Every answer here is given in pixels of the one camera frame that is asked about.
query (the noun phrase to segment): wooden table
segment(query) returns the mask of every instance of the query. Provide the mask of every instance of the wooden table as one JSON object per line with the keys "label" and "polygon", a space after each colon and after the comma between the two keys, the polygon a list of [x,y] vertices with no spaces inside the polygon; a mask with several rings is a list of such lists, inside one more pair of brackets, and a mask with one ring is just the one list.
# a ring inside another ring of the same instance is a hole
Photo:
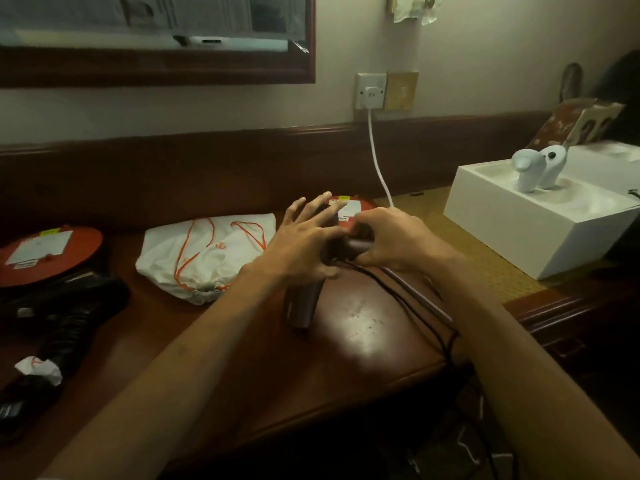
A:
{"label": "wooden table", "polygon": [[[92,416],[203,312],[203,307],[172,297],[135,271],[142,238],[137,233],[111,239],[112,268],[130,286],[131,302],[100,329],[58,404],[20,443],[0,449],[3,478],[35,478]],[[437,299],[421,278],[408,279]],[[584,278],[507,307],[553,348],[561,339],[617,316],[617,307],[626,306],[634,293],[626,282]],[[433,316],[428,319],[448,337],[446,327]],[[33,350],[23,344],[3,346],[0,383],[9,380],[12,364]],[[366,276],[348,271],[327,282],[316,320],[306,333],[284,324],[282,293],[276,293],[245,334],[170,468],[192,465],[389,395],[432,377],[443,363],[425,327]]]}

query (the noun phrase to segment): yellow woven surface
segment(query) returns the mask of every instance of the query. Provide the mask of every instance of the yellow woven surface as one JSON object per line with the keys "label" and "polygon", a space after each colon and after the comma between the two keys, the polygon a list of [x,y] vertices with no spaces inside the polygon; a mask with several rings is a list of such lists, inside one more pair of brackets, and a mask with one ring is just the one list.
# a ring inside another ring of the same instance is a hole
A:
{"label": "yellow woven surface", "polygon": [[[464,253],[484,276],[489,287],[505,303],[521,298],[547,287],[535,281],[516,266],[503,259],[496,252],[444,217],[444,206],[449,197],[450,187],[426,190],[422,195],[409,194],[394,197],[398,209],[420,217],[431,231]],[[379,205],[388,205],[386,198],[376,200]]]}

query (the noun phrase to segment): red round lid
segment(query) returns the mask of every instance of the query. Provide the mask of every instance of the red round lid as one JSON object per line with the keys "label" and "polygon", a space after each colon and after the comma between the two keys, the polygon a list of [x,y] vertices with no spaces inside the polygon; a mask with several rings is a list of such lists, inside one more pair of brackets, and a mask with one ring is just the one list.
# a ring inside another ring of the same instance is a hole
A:
{"label": "red round lid", "polygon": [[334,195],[331,197],[329,203],[333,203],[336,200],[348,200],[347,206],[338,213],[338,225],[340,227],[346,227],[350,229],[353,226],[353,217],[365,210],[375,209],[377,205],[370,201],[356,196]]}
{"label": "red round lid", "polygon": [[100,248],[102,233],[62,226],[28,235],[0,249],[0,287],[29,285],[64,273]]}

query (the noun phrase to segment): wooden backsplash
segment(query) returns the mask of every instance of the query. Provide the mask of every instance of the wooden backsplash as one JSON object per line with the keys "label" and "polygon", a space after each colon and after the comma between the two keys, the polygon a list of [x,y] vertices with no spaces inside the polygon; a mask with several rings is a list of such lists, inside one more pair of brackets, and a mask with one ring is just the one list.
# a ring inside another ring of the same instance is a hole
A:
{"label": "wooden backsplash", "polygon": [[[459,165],[509,158],[547,112],[374,124],[394,194],[449,185]],[[366,125],[130,137],[0,149],[4,238],[61,223],[108,232],[284,209],[304,195],[383,195]]]}

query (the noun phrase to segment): white drawstring bag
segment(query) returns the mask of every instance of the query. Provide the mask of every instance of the white drawstring bag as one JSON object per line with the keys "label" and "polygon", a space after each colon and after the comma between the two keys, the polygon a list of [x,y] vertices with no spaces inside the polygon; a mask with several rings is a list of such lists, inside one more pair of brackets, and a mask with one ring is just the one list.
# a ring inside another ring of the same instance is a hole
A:
{"label": "white drawstring bag", "polygon": [[276,233],[273,214],[205,217],[145,233],[136,269],[195,305],[218,298]]}

